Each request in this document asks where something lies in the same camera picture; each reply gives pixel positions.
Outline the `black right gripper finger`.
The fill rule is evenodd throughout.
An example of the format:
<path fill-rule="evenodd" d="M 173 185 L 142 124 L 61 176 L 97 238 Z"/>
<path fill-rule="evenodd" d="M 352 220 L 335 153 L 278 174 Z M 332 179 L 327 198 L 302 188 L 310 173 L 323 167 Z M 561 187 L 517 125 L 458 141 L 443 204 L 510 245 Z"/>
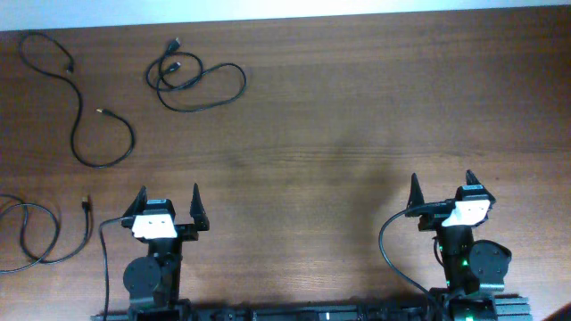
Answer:
<path fill-rule="evenodd" d="M 487 200 L 491 210 L 496 203 L 496 198 L 487 190 L 487 188 L 479 181 L 471 169 L 466 171 L 465 184 L 465 200 L 466 201 L 482 201 Z"/>
<path fill-rule="evenodd" d="M 405 216 L 408 218 L 421 216 L 425 204 L 418 176 L 416 173 L 413 173 L 410 178 L 410 195 L 406 206 L 407 213 Z"/>

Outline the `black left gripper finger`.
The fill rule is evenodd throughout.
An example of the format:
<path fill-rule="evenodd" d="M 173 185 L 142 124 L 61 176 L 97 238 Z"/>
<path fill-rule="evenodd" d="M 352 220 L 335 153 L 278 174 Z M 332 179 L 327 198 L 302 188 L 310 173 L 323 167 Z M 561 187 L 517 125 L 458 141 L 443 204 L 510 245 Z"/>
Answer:
<path fill-rule="evenodd" d="M 134 224 L 137 215 L 141 215 L 145 209 L 147 202 L 147 191 L 143 185 L 139 190 L 135 200 L 129 205 L 128 209 L 122 215 L 121 226 L 124 228 L 131 228 Z"/>
<path fill-rule="evenodd" d="M 210 221 L 201 200 L 200 190 L 197 183 L 193 186 L 193 197 L 190 204 L 189 214 L 194 221 L 197 231 L 209 231 Z"/>

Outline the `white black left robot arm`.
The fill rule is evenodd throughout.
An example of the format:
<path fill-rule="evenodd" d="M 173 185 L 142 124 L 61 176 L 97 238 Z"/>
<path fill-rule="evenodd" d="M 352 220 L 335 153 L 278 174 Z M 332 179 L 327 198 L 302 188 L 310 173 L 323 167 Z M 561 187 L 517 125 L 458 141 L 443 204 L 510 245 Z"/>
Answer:
<path fill-rule="evenodd" d="M 123 284 L 129 293 L 129 320 L 190 320 L 191 303 L 179 297 L 182 245 L 195 242 L 210 222 L 198 185 L 193 186 L 191 223 L 177 224 L 169 199 L 150 200 L 142 187 L 122 216 L 121 225 L 148 246 L 147 254 L 125 268 Z"/>

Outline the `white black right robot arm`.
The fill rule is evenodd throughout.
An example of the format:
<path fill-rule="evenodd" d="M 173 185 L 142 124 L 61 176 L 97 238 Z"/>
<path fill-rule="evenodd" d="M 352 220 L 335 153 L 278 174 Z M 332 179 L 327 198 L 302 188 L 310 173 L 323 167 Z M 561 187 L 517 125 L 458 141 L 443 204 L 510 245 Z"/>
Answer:
<path fill-rule="evenodd" d="M 432 296 L 450 320 L 494 320 L 497 313 L 493 296 L 505 289 L 504 277 L 512 259 L 511 251 L 489 240 L 474 238 L 496 203 L 495 197 L 466 172 L 466 183 L 455 196 L 439 202 L 426 202 L 418 176 L 410 180 L 410 196 L 405 209 L 409 218 L 419 218 L 418 230 L 434 232 L 435 249 L 447 282 Z"/>

